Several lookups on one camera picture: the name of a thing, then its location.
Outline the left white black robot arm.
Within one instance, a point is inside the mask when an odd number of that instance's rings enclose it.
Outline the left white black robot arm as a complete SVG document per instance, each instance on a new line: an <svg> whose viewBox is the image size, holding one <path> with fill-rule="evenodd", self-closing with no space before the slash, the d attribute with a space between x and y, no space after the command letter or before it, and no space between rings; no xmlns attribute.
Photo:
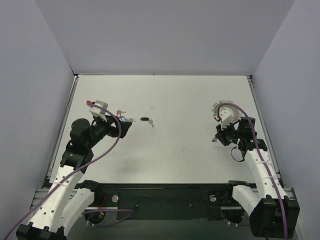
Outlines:
<svg viewBox="0 0 320 240"><path fill-rule="evenodd" d="M124 138L131 126L132 122L116 121L111 116L94 117L92 122L85 118L75 120L49 192L29 222L19 225L16 237L19 240L67 239L85 209L104 202L100 183L93 180L80 183L94 157L93 147L105 136L117 140ZM79 183L79 189L72 195Z"/></svg>

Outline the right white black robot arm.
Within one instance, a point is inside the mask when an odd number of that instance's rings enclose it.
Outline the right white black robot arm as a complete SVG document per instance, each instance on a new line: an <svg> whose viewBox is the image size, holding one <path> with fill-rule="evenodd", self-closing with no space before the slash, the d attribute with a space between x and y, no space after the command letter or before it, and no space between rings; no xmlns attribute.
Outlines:
<svg viewBox="0 0 320 240"><path fill-rule="evenodd" d="M257 138L255 119L241 117L236 124L222 124L216 117L215 138L224 146L236 144L247 163L256 185L257 193L247 183L237 182L223 192L224 201L230 205L237 202L249 216L249 226L255 237L289 240L293 237L300 206L283 189L268 148L263 139Z"/></svg>

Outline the white disc wire keyring holder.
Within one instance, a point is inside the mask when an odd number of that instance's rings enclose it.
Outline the white disc wire keyring holder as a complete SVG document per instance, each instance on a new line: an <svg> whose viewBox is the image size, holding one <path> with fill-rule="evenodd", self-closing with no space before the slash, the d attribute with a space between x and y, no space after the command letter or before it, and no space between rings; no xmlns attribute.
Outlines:
<svg viewBox="0 0 320 240"><path fill-rule="evenodd" d="M236 122L240 119L241 114L239 113L239 110L235 107L235 103L231 100L220 100L220 101L216 102L213 105L213 109L212 109L213 116L215 117L215 116L219 115L219 112L224 109L232 109L234 111L234 113L236 115L236 117L235 117Z"/></svg>

